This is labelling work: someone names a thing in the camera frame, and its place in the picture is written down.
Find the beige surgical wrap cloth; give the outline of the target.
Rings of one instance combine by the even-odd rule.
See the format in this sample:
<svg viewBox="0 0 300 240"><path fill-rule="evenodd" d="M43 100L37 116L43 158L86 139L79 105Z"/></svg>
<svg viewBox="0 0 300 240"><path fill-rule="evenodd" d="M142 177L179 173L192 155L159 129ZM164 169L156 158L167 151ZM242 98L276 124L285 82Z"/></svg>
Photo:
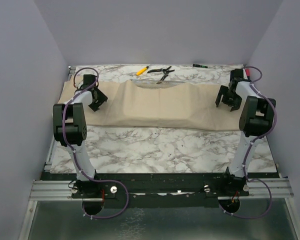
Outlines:
<svg viewBox="0 0 300 240"><path fill-rule="evenodd" d="M157 89L141 88L132 80L103 81L99 89L107 96L99 110L85 107L90 126L166 127L207 131L237 131L243 108L232 111L215 104L219 84L188 82Z"/></svg>

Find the wire mesh instrument tray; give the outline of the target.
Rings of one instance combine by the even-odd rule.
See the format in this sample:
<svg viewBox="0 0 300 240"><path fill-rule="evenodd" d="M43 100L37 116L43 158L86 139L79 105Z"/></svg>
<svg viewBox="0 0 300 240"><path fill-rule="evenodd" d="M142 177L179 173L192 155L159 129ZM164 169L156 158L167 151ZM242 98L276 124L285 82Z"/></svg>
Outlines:
<svg viewBox="0 0 300 240"><path fill-rule="evenodd" d="M155 89L167 89L176 87L179 85L184 84L184 81L160 81L160 80L146 80L146 79L132 79L131 80L137 87L142 89L149 89L149 90L155 90Z"/></svg>

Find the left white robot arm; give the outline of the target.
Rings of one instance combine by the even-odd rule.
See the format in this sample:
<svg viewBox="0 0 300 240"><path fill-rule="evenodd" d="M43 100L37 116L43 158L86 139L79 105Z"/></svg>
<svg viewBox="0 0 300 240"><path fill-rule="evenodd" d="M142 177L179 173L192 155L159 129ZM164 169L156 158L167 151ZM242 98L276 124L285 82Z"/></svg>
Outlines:
<svg viewBox="0 0 300 240"><path fill-rule="evenodd" d="M84 107L88 106L96 112L107 100L108 97L97 86L87 91L81 87L76 90L71 100L54 104L52 108L53 136L70 154L76 170L72 190L80 196L105 197L102 185L94 181L97 179L97 172L92 166L85 145L88 130Z"/></svg>

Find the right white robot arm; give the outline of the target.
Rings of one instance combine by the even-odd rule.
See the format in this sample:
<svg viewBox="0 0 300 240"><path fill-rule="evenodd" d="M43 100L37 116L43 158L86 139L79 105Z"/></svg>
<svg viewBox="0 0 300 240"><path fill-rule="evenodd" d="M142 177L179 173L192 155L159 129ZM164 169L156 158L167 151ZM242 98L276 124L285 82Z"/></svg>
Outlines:
<svg viewBox="0 0 300 240"><path fill-rule="evenodd" d="M215 101L224 103L231 111L244 106L239 118L240 140L231 164L227 167L219 189L230 196L247 190L248 168L258 144L277 123L276 100L262 95L248 79L236 77L228 86L221 86Z"/></svg>

